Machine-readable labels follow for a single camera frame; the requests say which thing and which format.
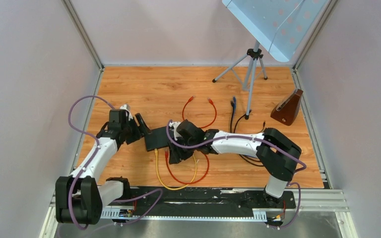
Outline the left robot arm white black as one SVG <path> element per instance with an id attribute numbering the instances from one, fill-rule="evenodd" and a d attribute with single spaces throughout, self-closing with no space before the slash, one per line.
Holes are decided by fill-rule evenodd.
<path id="1" fill-rule="evenodd" d="M 98 223 L 103 208 L 110 203 L 128 204 L 132 191 L 127 178 L 108 178 L 102 186 L 97 182 L 122 144 L 136 142 L 150 132 L 141 114 L 133 116 L 129 109 L 110 110 L 108 121 L 94 137 L 93 151 L 69 176 L 56 181 L 56 220 L 84 229 Z"/>

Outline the black power adapter with cord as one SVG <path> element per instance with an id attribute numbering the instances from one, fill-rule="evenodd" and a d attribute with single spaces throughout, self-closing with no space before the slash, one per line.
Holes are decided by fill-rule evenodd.
<path id="1" fill-rule="evenodd" d="M 239 122 L 240 122 L 245 116 L 246 116 L 246 115 L 243 114 L 241 117 L 239 117 L 239 118 L 237 119 L 237 121 L 236 121 L 235 124 L 234 124 L 234 127 L 231 129 L 231 132 L 232 132 L 232 133 L 235 133 L 235 132 L 236 132 L 236 129 L 237 129 L 237 126 L 238 126 Z M 263 121 L 263 124 L 262 124 L 262 130 L 259 131 L 259 133 L 264 132 L 265 129 L 266 129 L 266 121 Z"/>

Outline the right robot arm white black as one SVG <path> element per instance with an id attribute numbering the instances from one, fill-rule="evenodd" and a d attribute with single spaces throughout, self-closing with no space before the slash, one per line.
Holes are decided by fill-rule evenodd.
<path id="1" fill-rule="evenodd" d="M 258 158 L 269 173 L 263 199 L 270 207 L 283 201 L 284 190 L 294 174 L 307 167 L 300 160 L 302 149 L 275 128 L 266 128 L 256 134 L 240 134 L 218 129 L 203 130 L 188 120 L 169 120 L 165 131 L 169 141 L 182 149 Z"/>

